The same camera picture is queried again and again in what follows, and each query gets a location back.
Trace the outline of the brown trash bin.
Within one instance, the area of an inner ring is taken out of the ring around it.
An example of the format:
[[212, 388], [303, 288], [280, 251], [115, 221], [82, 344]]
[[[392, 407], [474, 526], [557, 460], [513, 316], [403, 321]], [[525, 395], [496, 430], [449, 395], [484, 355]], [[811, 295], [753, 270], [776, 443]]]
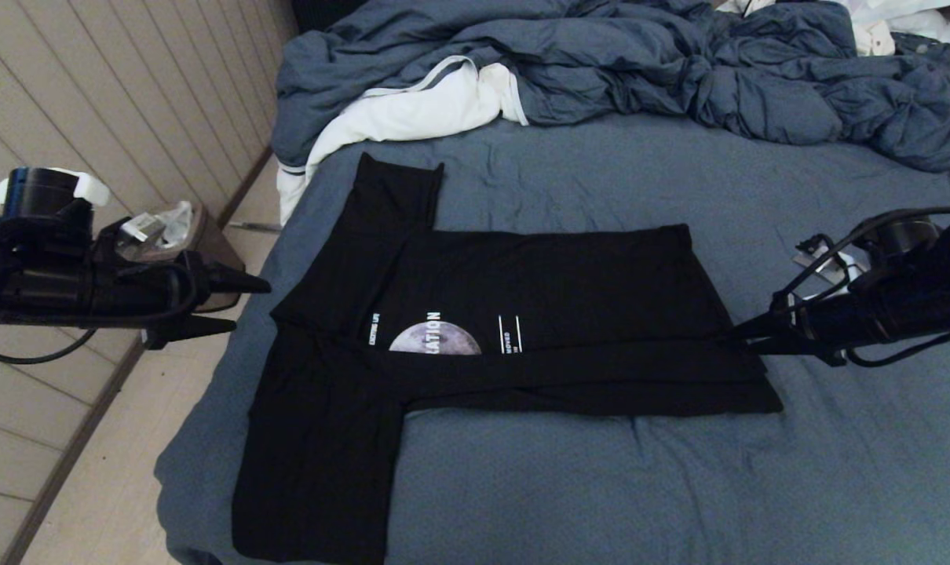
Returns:
[[[162, 206], [148, 213], [174, 207]], [[216, 218], [202, 204], [192, 203], [194, 207], [194, 220], [192, 227], [189, 228], [188, 237], [181, 246], [170, 248], [170, 250], [159, 250], [153, 243], [138, 244], [135, 241], [127, 241], [126, 246], [121, 250], [121, 254], [128, 261], [136, 262], [155, 262], [171, 261], [177, 257], [183, 250], [194, 250], [201, 254], [201, 258], [208, 262], [220, 262], [228, 267], [245, 271], [245, 262], [236, 253], [235, 248], [228, 242], [224, 233], [217, 226]]]

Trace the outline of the white pillow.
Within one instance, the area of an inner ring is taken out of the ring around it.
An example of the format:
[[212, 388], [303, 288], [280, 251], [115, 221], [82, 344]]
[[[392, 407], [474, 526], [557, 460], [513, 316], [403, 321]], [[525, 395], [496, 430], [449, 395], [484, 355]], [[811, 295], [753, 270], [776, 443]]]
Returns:
[[938, 12], [950, 8], [950, 0], [830, 0], [850, 15], [851, 22], [887, 22], [891, 33], [910, 33], [950, 42], [950, 22]]

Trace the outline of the white garment with grey stripe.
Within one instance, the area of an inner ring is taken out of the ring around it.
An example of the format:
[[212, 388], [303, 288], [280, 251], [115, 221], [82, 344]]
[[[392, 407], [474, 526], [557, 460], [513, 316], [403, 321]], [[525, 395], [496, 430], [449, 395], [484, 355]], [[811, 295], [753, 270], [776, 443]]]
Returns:
[[530, 123], [517, 75], [500, 62], [478, 67], [470, 57], [452, 55], [413, 86], [369, 89], [321, 129], [305, 165], [279, 166], [279, 224], [289, 221], [322, 161], [345, 146], [446, 138], [497, 118]]

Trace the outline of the black moon print t-shirt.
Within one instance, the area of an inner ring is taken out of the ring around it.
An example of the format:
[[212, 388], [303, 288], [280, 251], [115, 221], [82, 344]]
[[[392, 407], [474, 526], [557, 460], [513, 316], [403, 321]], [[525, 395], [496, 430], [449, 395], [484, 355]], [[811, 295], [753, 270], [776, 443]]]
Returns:
[[334, 229], [272, 311], [233, 544], [381, 565], [404, 418], [778, 414], [688, 226], [515, 235], [434, 226], [445, 168], [363, 154]]

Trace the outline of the crumpled blue duvet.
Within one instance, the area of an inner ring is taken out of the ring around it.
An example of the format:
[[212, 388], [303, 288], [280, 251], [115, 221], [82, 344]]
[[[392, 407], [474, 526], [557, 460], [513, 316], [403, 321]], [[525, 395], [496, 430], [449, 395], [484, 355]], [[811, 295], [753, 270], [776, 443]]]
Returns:
[[510, 67], [535, 126], [652, 112], [950, 172], [950, 44], [906, 37], [862, 57], [848, 11], [827, 1], [741, 16], [704, 0], [368, 0], [285, 45], [274, 153], [305, 165], [365, 90], [407, 85], [450, 55]]

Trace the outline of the blue bed sheet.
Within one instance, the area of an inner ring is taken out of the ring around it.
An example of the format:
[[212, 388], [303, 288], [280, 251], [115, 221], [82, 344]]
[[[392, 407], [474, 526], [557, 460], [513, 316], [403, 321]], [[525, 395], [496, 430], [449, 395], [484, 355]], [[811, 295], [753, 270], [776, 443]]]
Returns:
[[[686, 118], [493, 122], [361, 143], [312, 179], [195, 405], [155, 466], [185, 565], [265, 565], [231, 543], [247, 411], [276, 330], [363, 151], [446, 166], [437, 225], [579, 232], [690, 226], [744, 321], [795, 275], [795, 244], [891, 209], [950, 206], [950, 174], [862, 144], [748, 140]], [[889, 367], [770, 357], [782, 414], [593, 419], [444, 409], [407, 418], [388, 565], [950, 565], [950, 343]]]

